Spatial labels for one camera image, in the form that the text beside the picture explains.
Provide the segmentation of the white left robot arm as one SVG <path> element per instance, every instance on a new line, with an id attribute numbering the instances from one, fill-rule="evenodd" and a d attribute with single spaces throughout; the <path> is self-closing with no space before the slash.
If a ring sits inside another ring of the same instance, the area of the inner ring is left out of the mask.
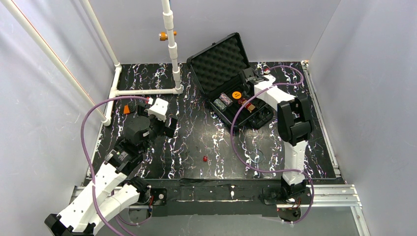
<path id="1" fill-rule="evenodd" d="M 126 127 L 122 137 L 107 154 L 90 183 L 58 214 L 44 221 L 55 236 L 94 236 L 130 205 L 150 198 L 151 185 L 140 177 L 128 179 L 144 160 L 154 140 L 173 137 L 176 118 L 168 118 L 169 103 L 163 99 L 138 106 L 139 116 Z"/>

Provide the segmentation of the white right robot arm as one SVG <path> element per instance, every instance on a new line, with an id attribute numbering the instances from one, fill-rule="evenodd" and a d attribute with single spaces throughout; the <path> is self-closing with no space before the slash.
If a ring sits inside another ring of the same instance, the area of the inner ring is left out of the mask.
<path id="1" fill-rule="evenodd" d="M 244 69 L 238 77 L 246 91 L 277 112 L 278 135 L 284 142 L 284 170 L 280 197 L 295 198 L 306 190 L 304 159 L 308 140 L 313 131 L 312 115 L 307 98 L 296 97 L 279 88 L 281 83 L 271 75 L 260 77 L 253 69 Z"/>

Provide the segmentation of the black foam-lined poker case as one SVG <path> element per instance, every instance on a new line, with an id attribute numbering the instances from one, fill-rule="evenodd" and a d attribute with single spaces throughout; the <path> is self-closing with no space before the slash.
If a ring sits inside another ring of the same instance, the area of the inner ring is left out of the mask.
<path id="1" fill-rule="evenodd" d="M 208 106 L 226 127 L 239 129 L 249 126 L 259 129 L 271 121 L 273 108 L 264 101 L 253 99 L 250 103 L 255 105 L 256 109 L 250 113 L 238 103 L 239 100 L 232 98 L 234 91 L 241 93 L 243 91 L 238 73 L 246 68 L 253 69 L 239 33 L 234 32 L 212 43 L 211 46 L 189 57 L 186 62 Z M 225 93 L 233 100 L 233 104 L 223 112 L 213 104 L 221 93 Z"/>

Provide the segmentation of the green blue poker chip stack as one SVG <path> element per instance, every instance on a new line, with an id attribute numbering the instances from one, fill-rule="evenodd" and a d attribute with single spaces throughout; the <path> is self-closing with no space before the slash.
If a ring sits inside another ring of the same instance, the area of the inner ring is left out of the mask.
<path id="1" fill-rule="evenodd" d="M 213 101 L 213 104 L 218 108 L 219 111 L 223 112 L 227 109 L 227 106 L 220 100 L 216 99 Z"/>

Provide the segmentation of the red playing card box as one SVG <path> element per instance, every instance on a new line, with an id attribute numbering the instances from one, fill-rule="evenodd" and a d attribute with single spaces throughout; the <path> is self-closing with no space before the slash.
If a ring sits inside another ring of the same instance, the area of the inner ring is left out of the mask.
<path id="1" fill-rule="evenodd" d="M 256 106 L 252 103 L 248 102 L 245 106 L 245 109 L 247 109 L 250 113 L 253 112 L 256 109 Z"/>

